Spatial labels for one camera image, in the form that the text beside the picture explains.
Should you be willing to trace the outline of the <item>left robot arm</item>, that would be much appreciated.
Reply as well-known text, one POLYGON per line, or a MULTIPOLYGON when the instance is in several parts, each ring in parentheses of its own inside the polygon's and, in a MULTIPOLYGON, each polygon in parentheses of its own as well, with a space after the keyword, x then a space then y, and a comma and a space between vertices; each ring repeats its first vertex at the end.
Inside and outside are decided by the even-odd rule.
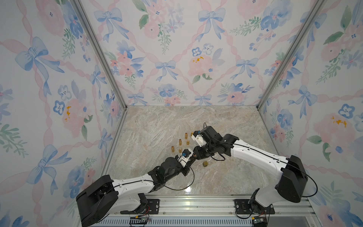
POLYGON ((147 206, 146 195, 166 186, 167 181, 183 174, 187 176, 195 157, 168 157, 161 165, 136 178, 114 180, 104 175, 76 197, 81 225, 89 227, 115 212, 142 213, 147 206))

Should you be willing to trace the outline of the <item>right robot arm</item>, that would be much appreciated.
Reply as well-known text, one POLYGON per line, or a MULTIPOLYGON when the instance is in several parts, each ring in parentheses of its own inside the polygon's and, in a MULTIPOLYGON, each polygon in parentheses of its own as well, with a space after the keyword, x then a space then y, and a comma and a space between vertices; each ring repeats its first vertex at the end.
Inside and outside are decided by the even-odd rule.
POLYGON ((234 135, 221 136, 211 126, 195 131, 191 138, 198 144, 193 150, 197 160, 215 154, 235 157, 264 169, 277 179, 275 184, 254 191, 248 201, 252 213, 261 214, 275 202, 300 203, 305 197, 304 191, 310 176, 307 175, 299 157, 292 155, 287 158, 274 155, 234 135))

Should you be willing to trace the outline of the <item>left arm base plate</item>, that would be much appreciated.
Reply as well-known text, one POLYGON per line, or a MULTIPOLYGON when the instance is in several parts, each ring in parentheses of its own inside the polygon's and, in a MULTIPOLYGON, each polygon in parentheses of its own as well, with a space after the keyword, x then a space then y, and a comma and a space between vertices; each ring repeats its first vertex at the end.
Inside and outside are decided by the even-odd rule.
POLYGON ((160 208, 159 199, 145 199, 142 200, 140 205, 134 211, 121 211, 123 215, 144 215, 144 214, 158 214, 160 208))

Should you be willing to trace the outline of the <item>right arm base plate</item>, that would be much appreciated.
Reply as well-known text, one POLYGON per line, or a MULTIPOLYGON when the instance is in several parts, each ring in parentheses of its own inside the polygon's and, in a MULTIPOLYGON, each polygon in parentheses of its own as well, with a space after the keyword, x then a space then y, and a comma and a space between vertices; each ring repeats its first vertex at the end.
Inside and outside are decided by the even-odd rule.
POLYGON ((262 212, 266 213, 267 215, 275 214, 275 209, 272 205, 268 207, 262 207, 255 201, 251 202, 250 199, 235 199, 233 202, 238 215, 260 215, 262 212))

